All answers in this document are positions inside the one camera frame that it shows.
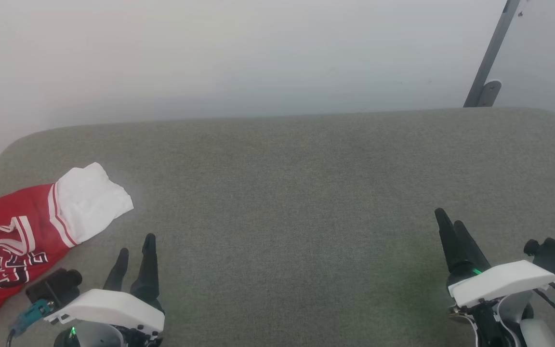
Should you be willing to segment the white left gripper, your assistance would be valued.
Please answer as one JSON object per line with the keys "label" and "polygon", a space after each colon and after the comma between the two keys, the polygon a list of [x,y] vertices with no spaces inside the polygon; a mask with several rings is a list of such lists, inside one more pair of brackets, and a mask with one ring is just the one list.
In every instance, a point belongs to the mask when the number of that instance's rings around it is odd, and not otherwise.
{"label": "white left gripper", "polygon": [[143,259],[131,294],[121,292],[129,250],[122,248],[102,289],[80,294],[44,320],[67,324],[64,332],[74,347],[159,347],[165,314],[160,294],[156,236],[147,234]]}

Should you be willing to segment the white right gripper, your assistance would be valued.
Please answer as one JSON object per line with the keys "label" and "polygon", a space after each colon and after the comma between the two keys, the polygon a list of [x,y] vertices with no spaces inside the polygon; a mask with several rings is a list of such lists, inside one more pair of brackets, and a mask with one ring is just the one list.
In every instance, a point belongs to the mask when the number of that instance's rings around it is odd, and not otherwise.
{"label": "white right gripper", "polygon": [[465,278],[465,260],[480,274],[449,286],[449,294],[458,307],[472,308],[480,300],[492,301],[533,289],[545,289],[555,283],[555,274],[527,260],[509,262],[491,268],[461,220],[452,222],[442,208],[435,211],[441,246],[449,276]]}

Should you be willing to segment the red white basketball jersey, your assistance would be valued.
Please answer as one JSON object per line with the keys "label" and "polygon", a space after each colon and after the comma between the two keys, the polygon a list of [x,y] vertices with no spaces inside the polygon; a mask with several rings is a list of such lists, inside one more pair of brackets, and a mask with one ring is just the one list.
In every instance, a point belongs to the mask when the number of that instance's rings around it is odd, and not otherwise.
{"label": "red white basketball jersey", "polygon": [[0,197],[0,308],[71,248],[132,209],[130,195],[96,162],[53,184]]}

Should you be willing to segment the grey-green fabric sofa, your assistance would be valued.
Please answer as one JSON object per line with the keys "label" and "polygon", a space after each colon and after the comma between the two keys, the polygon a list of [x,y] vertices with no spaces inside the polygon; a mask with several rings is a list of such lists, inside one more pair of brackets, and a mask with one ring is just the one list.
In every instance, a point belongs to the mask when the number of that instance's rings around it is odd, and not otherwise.
{"label": "grey-green fabric sofa", "polygon": [[157,238],[164,347],[474,347],[434,211],[493,265],[555,239],[555,114],[455,108],[58,128],[0,155],[0,196],[98,162],[134,209],[57,263],[124,288]]}

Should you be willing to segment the grey metal slanted bar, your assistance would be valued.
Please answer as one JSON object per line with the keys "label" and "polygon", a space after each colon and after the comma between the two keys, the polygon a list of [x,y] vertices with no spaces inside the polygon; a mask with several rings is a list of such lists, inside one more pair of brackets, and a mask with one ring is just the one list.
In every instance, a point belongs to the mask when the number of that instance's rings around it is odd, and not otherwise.
{"label": "grey metal slanted bar", "polygon": [[480,63],[478,71],[476,72],[475,79],[473,80],[470,91],[465,99],[463,105],[464,108],[475,106],[475,102],[478,99],[479,94],[485,83],[492,80],[499,80],[491,79],[489,76],[493,64],[495,63],[496,57],[500,52],[500,48],[502,47],[502,43],[504,41],[504,38],[506,37],[507,31],[509,30],[510,24],[515,17],[520,2],[521,0],[506,0],[506,4],[498,20],[495,31],[490,39],[482,62]]}

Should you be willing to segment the grey metal bar bracket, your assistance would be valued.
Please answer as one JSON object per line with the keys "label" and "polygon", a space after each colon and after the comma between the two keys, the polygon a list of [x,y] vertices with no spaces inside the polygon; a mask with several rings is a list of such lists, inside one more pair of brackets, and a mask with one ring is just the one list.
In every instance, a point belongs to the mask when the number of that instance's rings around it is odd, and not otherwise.
{"label": "grey metal bar bracket", "polygon": [[474,107],[492,107],[502,88],[502,82],[492,80],[483,86]]}

